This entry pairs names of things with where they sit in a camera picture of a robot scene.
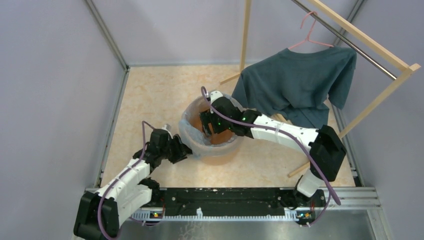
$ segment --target floor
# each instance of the floor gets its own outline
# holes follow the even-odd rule
[[[172,126],[177,134],[178,122],[186,107],[201,95],[200,88],[231,94],[237,79],[220,85],[237,73],[237,65],[188,65],[132,67],[113,133],[102,186],[112,180],[143,145],[142,120],[156,128]],[[330,107],[328,125],[337,132]],[[151,130],[146,129],[147,141]],[[307,162],[303,153],[262,140],[245,137],[230,161],[215,165],[189,157],[176,164],[164,160],[151,174],[161,187],[293,187],[302,173],[288,174]],[[335,187],[354,187],[347,158],[344,159]]]

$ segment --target clear plastic bag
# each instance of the clear plastic bag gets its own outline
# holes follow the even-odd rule
[[[230,95],[224,94],[224,97],[230,99],[234,106],[243,110],[237,100],[232,98]],[[237,136],[234,133],[230,133],[231,136],[226,142],[221,144],[212,144],[211,139],[199,130],[201,127],[194,127],[195,121],[200,121],[199,113],[209,109],[208,104],[205,102],[202,96],[196,98],[187,109],[182,113],[181,120],[178,123],[179,135],[181,141],[187,145],[192,151],[193,156],[197,159],[203,157],[219,157],[227,155],[235,151],[242,143],[243,137]]]

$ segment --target wire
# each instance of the wire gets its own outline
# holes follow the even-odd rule
[[[143,157],[144,157],[144,155],[146,153],[146,131],[145,131],[145,125],[149,126],[153,130],[155,129],[148,122],[141,121],[141,128],[142,128],[142,132],[143,132],[143,150],[142,150],[142,153],[141,153],[140,158],[133,165],[131,165],[131,168],[134,168],[135,166],[137,166],[143,160]],[[127,167],[127,169],[121,175],[119,175],[118,178],[116,178],[112,182],[112,184],[109,185],[109,187],[106,189],[106,191],[104,191],[103,196],[100,199],[100,203],[98,204],[98,208],[97,208],[97,223],[98,223],[98,227],[100,228],[101,234],[103,234],[103,236],[106,239],[108,239],[108,240],[117,240],[120,237],[120,235],[121,235],[121,229],[118,230],[118,233],[117,233],[116,237],[111,237],[106,232],[105,227],[103,226],[103,222],[102,222],[102,206],[103,206],[103,202],[105,201],[105,198],[108,195],[109,191],[114,187],[114,185],[118,182],[118,180],[121,179],[123,176],[125,176],[125,174],[127,174],[131,170],[131,168],[130,167]]]
[[[210,109],[213,110],[214,113],[218,114],[218,116],[220,116],[221,118],[230,121],[232,123],[238,124],[238,125],[242,125],[242,126],[246,126],[246,127],[251,127],[251,128],[261,128],[261,129],[265,129],[265,130],[271,130],[271,131],[278,131],[286,136],[288,136],[289,138],[291,138],[294,142],[296,142],[297,145],[299,145],[300,149],[302,149],[303,153],[307,156],[307,158],[309,159],[310,163],[315,167],[316,171],[318,172],[319,176],[321,177],[321,179],[324,181],[325,186],[328,189],[328,201],[324,207],[324,209],[322,210],[322,212],[319,214],[319,216],[315,219],[315,221],[313,221],[313,223],[315,223],[318,219],[321,218],[321,215],[326,211],[327,207],[330,204],[330,199],[331,197],[334,198],[334,201],[337,205],[341,205],[342,203],[340,202],[340,198],[339,196],[337,196],[336,191],[334,190],[334,188],[331,186],[330,182],[327,180],[326,176],[324,175],[323,171],[321,171],[320,167],[318,166],[318,164],[315,162],[315,160],[311,157],[311,155],[309,154],[308,150],[305,148],[305,146],[303,146],[303,144],[292,134],[281,130],[281,129],[277,129],[275,127],[271,127],[271,126],[264,126],[264,125],[257,125],[257,124],[251,124],[251,123],[246,123],[246,122],[242,122],[242,121],[237,121],[234,119],[231,119],[227,116],[225,116],[224,114],[220,113],[219,111],[217,111],[214,106],[212,106],[212,104],[208,101],[207,98],[207,94],[208,91],[206,90],[205,86],[202,86],[200,88],[201,91],[201,95],[203,96],[204,101],[209,105]]]

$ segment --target wall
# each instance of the wall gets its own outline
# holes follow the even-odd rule
[[[219,64],[240,61],[244,0],[94,1],[130,65]],[[344,17],[355,1],[323,0]],[[253,0],[246,60],[256,62],[303,40],[305,12],[290,0]],[[332,43],[319,23],[312,38]],[[305,44],[297,52],[323,49]]]
[[[354,24],[408,64],[424,65],[423,8],[421,0],[367,1]],[[390,69],[399,75],[399,71]],[[376,187],[394,239],[399,240],[424,236],[419,220],[424,213],[419,207],[424,199],[423,79],[421,68],[350,134],[362,179]],[[351,121],[391,81],[358,57],[343,109],[347,120]]]
[[[0,33],[1,239],[69,239],[123,69],[82,0],[2,0]]]

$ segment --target t-shirt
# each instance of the t-shirt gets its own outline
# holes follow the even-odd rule
[[[334,46],[314,53],[288,48],[246,67],[232,97],[243,107],[271,116],[281,114],[294,125],[321,128],[328,123],[327,99],[345,105],[356,66],[355,50]]]

